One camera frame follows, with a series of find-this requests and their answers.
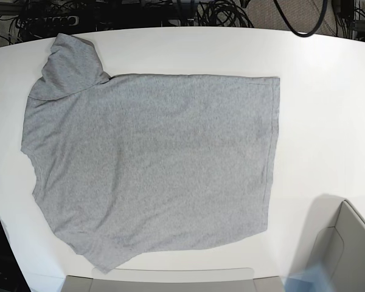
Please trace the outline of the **grey T-shirt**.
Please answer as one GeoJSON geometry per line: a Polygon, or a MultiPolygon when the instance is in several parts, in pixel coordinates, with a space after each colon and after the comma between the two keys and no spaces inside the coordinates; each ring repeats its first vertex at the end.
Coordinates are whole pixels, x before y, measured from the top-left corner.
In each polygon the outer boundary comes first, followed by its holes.
{"type": "Polygon", "coordinates": [[[24,114],[33,197],[54,235],[103,273],[259,234],[279,103],[275,77],[112,77],[92,43],[59,34],[24,114]]]}

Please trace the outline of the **blue blurred object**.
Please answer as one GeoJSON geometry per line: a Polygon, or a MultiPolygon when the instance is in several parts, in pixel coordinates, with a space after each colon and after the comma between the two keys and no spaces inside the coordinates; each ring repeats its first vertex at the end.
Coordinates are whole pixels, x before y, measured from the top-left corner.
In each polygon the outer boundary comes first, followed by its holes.
{"type": "Polygon", "coordinates": [[[328,274],[321,264],[314,264],[301,273],[290,275],[285,280],[284,288],[286,292],[332,291],[328,274]]]}

